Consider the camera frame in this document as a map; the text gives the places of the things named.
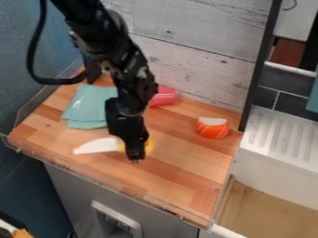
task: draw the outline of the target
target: pink cup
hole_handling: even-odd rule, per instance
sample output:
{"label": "pink cup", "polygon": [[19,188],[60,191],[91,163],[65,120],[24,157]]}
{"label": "pink cup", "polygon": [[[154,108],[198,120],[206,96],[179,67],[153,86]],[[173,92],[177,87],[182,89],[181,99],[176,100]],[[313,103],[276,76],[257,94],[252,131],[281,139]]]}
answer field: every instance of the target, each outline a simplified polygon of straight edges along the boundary
{"label": "pink cup", "polygon": [[176,102],[177,93],[173,87],[159,86],[159,92],[149,102],[150,107],[164,106]]}

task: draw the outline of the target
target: light blue napkin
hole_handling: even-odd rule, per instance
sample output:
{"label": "light blue napkin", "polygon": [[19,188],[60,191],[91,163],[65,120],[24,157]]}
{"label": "light blue napkin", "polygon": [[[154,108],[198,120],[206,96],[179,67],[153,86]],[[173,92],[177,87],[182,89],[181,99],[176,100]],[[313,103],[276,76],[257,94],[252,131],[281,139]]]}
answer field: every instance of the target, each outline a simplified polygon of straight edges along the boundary
{"label": "light blue napkin", "polygon": [[68,120],[67,127],[91,129],[106,126],[105,100],[117,97],[115,87],[79,86],[62,119]]}

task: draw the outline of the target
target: white dish rack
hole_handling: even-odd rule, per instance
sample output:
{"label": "white dish rack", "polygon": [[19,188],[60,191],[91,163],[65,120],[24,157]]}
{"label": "white dish rack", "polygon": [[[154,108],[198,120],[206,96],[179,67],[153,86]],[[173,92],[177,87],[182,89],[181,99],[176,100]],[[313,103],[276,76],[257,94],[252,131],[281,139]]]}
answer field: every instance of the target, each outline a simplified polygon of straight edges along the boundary
{"label": "white dish rack", "polygon": [[318,123],[255,106],[235,162],[238,181],[318,210]]}

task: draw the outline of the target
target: teal cloth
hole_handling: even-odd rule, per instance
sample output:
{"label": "teal cloth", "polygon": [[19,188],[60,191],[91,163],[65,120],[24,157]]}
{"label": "teal cloth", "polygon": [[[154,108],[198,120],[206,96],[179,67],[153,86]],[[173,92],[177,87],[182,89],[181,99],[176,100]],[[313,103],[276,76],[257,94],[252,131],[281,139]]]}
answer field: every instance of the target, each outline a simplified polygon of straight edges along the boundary
{"label": "teal cloth", "polygon": [[69,108],[62,119],[67,127],[79,129],[100,128],[107,125],[105,118],[105,100],[117,97],[115,87],[79,86]]}
{"label": "teal cloth", "polygon": [[318,76],[313,82],[311,95],[309,96],[306,109],[318,113]]}

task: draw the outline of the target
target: wooden cutting board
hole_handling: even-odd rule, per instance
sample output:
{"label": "wooden cutting board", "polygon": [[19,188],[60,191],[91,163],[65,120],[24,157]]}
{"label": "wooden cutting board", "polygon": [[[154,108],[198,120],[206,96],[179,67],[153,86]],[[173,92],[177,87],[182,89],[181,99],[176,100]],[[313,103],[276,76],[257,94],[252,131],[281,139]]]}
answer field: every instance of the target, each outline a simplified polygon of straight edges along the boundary
{"label": "wooden cutting board", "polygon": [[[97,85],[110,86],[110,82],[103,76]],[[47,163],[206,227],[241,139],[236,130],[240,114],[185,98],[178,98],[174,105],[151,108],[145,118],[154,149],[145,161],[132,165],[118,152],[72,153],[84,143],[109,136],[105,128],[69,129],[60,119],[77,87],[56,90],[10,133],[9,143]],[[225,139],[200,137],[194,130],[199,116],[228,119],[229,135]]]}

